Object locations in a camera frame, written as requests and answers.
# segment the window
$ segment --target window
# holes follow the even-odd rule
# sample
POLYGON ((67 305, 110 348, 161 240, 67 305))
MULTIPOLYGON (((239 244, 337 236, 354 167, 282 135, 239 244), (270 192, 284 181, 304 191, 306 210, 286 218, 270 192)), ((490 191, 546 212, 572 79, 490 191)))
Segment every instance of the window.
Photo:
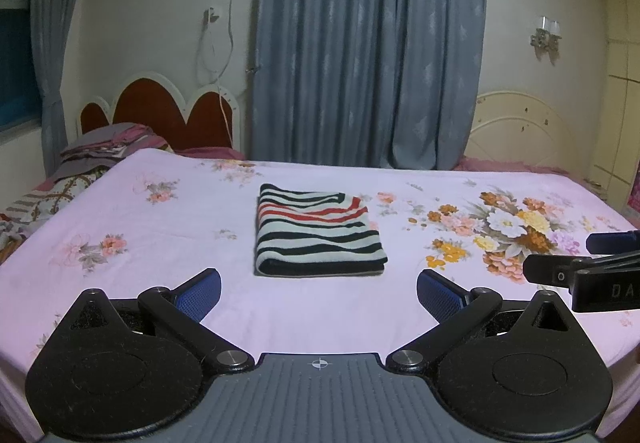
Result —
POLYGON ((40 120, 29 4, 30 0, 0 0, 0 132, 40 120))

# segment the purple flower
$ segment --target purple flower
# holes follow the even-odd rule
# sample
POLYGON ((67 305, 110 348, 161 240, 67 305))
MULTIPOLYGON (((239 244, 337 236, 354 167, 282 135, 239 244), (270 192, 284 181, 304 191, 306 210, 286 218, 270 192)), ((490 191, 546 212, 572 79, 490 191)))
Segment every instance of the purple flower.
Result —
POLYGON ((548 236, 549 240, 558 246, 558 249, 569 255, 578 255, 580 253, 580 243, 571 235, 561 230, 551 232, 548 236))

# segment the gray ribbed plate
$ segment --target gray ribbed plate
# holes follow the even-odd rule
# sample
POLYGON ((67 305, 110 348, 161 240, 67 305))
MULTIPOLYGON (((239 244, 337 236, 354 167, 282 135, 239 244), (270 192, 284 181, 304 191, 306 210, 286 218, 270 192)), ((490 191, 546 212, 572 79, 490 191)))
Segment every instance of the gray ribbed plate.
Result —
MULTIPOLYGON (((42 443, 64 440, 48 436, 42 443)), ((200 404, 143 443, 488 443, 453 419, 416 376, 368 355, 265 355, 217 378, 200 404)), ((581 436, 575 443, 594 443, 581 436)))

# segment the pink bedsheet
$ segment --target pink bedsheet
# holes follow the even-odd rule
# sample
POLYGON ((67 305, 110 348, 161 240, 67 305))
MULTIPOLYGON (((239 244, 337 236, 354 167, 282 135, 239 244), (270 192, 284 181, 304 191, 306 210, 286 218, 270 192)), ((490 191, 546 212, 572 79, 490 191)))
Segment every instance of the pink bedsheet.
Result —
MULTIPOLYGON (((376 352, 433 327, 415 281, 435 267, 467 289, 529 299, 527 250, 586 253, 593 231, 628 230, 606 204, 552 174, 425 172, 201 160, 142 150, 38 230, 0 269, 0 401, 27 441, 41 434, 20 391, 40 347, 78 294, 111 298, 177 286, 205 267, 222 298, 203 324, 258 359, 263 352, 376 352), (389 257, 376 277, 254 275, 260 184, 361 197, 389 257)), ((570 296, 559 290, 570 303, 570 296)), ((640 312, 578 314, 607 365, 632 359, 600 434, 633 407, 640 312)))

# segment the brown headboard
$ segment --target brown headboard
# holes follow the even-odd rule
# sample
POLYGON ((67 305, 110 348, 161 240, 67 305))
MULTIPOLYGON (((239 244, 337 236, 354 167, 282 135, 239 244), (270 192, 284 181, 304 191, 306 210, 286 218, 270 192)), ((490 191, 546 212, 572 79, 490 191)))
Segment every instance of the brown headboard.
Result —
POLYGON ((127 83, 114 99, 113 109, 100 98, 87 103, 79 116, 79 130, 84 134, 109 123, 130 121, 151 127, 173 149, 225 146, 239 150, 239 138, 234 137, 239 136, 239 109, 233 97, 207 86, 192 96, 190 104, 189 110, 171 82, 149 73, 127 83))

